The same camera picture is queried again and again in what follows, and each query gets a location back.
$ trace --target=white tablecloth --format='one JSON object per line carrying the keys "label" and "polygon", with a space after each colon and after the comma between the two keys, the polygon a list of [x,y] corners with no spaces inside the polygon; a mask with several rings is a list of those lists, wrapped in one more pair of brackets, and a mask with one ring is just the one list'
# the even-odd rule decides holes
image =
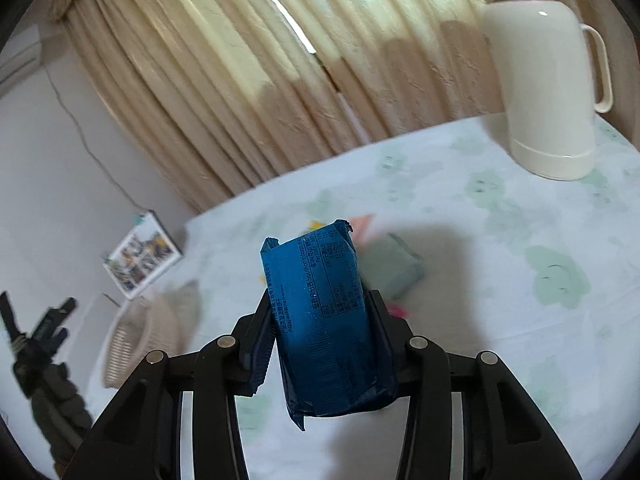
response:
{"label": "white tablecloth", "polygon": [[[596,140],[596,170],[576,182],[515,164],[501,114],[354,150],[190,221],[184,260],[156,288],[201,305],[190,345],[200,349],[257,306],[265,237],[283,242],[371,215],[357,243],[393,232],[424,259],[426,277],[399,301],[412,330],[449,352],[495,351],[584,479],[599,479],[640,420],[640,154],[600,118]],[[101,373],[98,366],[88,395],[94,412],[109,397]],[[258,394],[238,399],[250,477],[395,478],[406,409],[400,399],[380,412],[307,418],[302,433],[287,415],[272,358]],[[458,416],[454,423],[458,431]],[[184,463],[189,439],[186,422]]]}

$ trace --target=picture frame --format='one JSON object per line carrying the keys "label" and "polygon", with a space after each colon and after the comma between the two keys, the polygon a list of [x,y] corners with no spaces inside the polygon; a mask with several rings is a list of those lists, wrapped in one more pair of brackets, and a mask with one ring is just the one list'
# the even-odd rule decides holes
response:
{"label": "picture frame", "polygon": [[182,258],[182,253],[152,211],[138,217],[135,227],[103,265],[128,300]]}

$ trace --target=blue plastic wrapper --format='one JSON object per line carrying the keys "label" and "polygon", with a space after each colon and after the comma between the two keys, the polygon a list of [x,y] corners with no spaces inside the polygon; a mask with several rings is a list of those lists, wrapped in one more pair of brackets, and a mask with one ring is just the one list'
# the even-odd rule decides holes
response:
{"label": "blue plastic wrapper", "polygon": [[276,325],[287,409],[335,416],[387,406],[396,378],[372,341],[356,251],[345,220],[260,252]]}

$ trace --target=white thermos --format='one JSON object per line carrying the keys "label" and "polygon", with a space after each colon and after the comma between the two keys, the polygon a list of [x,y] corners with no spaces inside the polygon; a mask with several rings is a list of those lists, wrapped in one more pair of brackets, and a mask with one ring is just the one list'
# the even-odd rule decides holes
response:
{"label": "white thermos", "polygon": [[[587,175],[594,165],[594,110],[613,94],[601,35],[580,24],[559,0],[486,0],[488,38],[507,112],[511,155],[532,173],[556,180]],[[595,103],[583,32],[596,44],[603,98]]]}

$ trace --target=air conditioner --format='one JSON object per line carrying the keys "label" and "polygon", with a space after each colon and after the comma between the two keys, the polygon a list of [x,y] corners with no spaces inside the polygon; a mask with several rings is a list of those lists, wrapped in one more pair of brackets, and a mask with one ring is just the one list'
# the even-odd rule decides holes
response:
{"label": "air conditioner", "polygon": [[36,70],[42,60],[42,40],[37,25],[15,34],[0,52],[0,96]]}

